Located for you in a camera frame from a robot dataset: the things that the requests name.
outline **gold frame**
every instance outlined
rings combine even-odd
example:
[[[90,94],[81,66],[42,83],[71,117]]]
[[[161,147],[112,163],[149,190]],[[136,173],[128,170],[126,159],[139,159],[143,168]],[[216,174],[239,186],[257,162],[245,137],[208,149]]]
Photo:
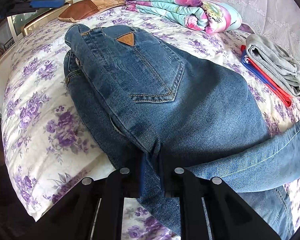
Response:
[[[39,28],[40,26],[54,20],[57,18],[61,13],[63,13],[64,10],[66,10],[71,4],[73,4],[73,1],[66,2],[65,5],[56,8],[56,9],[50,9],[49,11],[46,11],[42,15],[39,15],[37,18],[33,19],[32,21],[28,22],[25,27],[22,30],[22,33],[24,36],[29,35],[34,30]]]

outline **bedsheet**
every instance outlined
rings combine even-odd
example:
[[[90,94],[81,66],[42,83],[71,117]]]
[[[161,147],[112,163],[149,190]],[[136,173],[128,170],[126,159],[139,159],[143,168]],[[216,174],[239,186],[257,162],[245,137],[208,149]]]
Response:
[[[241,74],[258,103],[271,135],[300,119],[300,98],[286,108],[241,64],[238,31],[205,34],[154,15],[110,9],[89,17],[90,28],[142,28],[190,54]],[[29,215],[38,220],[81,178],[101,179],[113,170],[105,153],[82,124],[64,83],[64,36],[71,23],[53,20],[23,38],[12,57],[4,95],[2,140],[13,188]],[[300,179],[285,185],[295,229],[300,226]],[[124,205],[122,239],[180,239],[159,224],[135,199]]]

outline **brown triangular label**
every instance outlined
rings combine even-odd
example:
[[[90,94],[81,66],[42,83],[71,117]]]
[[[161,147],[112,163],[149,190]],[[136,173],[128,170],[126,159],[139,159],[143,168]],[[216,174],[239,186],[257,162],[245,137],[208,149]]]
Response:
[[[129,46],[134,46],[134,35],[133,33],[128,33],[124,36],[121,36],[120,38],[117,38],[117,41],[120,41]]]

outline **floral blanket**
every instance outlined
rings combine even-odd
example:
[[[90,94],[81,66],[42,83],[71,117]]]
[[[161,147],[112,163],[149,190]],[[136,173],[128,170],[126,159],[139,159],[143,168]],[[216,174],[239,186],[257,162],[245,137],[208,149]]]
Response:
[[[238,29],[240,14],[216,0],[126,0],[127,10],[163,16],[192,30],[218,33]]]
[[[110,9],[83,24],[142,28],[192,55],[241,74],[255,97],[271,135],[300,119],[300,98],[286,108],[241,64],[237,31],[208,35],[185,29],[155,15]],[[53,20],[17,44],[7,83],[2,138],[13,188],[29,215],[38,220],[81,178],[101,179],[114,171],[105,153],[82,124],[64,83],[64,42],[71,23]],[[300,179],[285,185],[292,201],[295,229],[300,226]],[[122,239],[180,239],[162,226],[135,199],[126,199]]]

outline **screw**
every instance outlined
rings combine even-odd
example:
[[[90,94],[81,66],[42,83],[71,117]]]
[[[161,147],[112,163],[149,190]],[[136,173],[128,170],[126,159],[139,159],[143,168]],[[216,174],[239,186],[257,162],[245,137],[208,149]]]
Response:
[[[185,170],[184,170],[183,168],[175,168],[175,169],[174,169],[174,172],[175,172],[176,174],[182,174],[182,173],[185,172]]]
[[[222,179],[218,178],[218,177],[214,177],[212,179],[213,184],[219,185],[222,183]]]
[[[81,182],[82,182],[83,185],[89,185],[89,184],[91,184],[92,179],[91,178],[84,178]]]
[[[129,168],[121,168],[120,173],[121,174],[128,174],[130,172]]]

